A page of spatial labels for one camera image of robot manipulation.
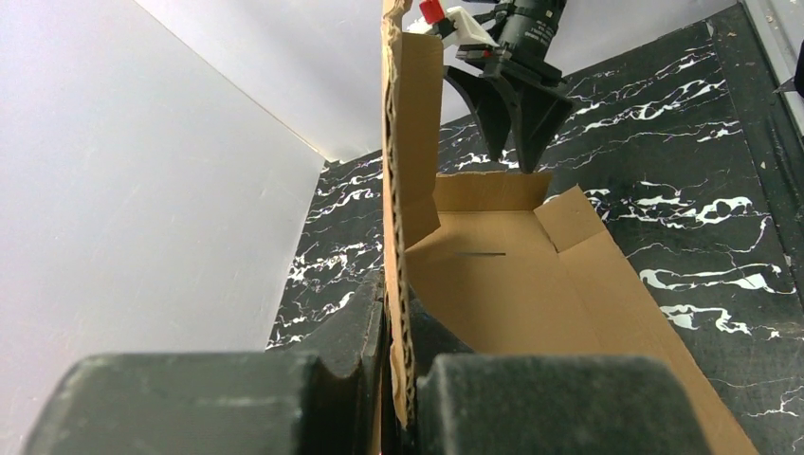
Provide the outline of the brown cardboard box sheet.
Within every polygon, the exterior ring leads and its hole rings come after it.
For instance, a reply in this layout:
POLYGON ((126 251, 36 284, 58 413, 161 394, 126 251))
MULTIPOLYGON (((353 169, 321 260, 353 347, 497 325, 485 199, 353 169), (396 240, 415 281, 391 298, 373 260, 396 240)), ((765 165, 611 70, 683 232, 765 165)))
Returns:
POLYGON ((711 450, 755 446, 667 321, 583 191, 532 173, 437 171, 443 46, 381 16, 383 227, 393 402, 417 416, 411 303, 482 355, 635 355, 681 383, 711 450))

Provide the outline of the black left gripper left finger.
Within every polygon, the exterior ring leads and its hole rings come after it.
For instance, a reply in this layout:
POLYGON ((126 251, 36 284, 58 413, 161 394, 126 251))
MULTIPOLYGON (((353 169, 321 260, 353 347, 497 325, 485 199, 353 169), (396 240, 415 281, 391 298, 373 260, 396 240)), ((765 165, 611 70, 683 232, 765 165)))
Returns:
POLYGON ((77 362, 26 454, 376 454, 384 283, 284 349, 110 354, 77 362))

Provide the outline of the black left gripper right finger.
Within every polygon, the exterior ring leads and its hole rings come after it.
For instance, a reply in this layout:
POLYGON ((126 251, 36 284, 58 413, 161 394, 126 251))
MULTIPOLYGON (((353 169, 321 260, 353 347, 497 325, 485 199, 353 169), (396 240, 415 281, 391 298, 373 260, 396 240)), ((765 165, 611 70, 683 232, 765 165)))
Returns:
POLYGON ((707 454, 679 380, 635 355, 482 355, 420 300, 416 454, 707 454))

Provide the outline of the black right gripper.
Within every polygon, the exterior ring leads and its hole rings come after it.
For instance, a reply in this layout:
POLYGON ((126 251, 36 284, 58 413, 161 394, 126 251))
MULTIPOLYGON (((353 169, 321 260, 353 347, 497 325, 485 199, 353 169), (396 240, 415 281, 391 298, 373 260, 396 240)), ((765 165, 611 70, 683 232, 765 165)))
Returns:
POLYGON ((492 161, 500 161, 506 141, 513 141, 522 173, 533 173, 548 145, 567 121, 574 104, 541 85, 563 82, 560 69, 545 62, 567 5, 565 0, 493 1, 493 9, 473 18, 494 45, 460 45, 458 60, 489 77, 505 77, 494 86, 464 70, 447 66, 444 79, 458 92, 479 127, 492 161))

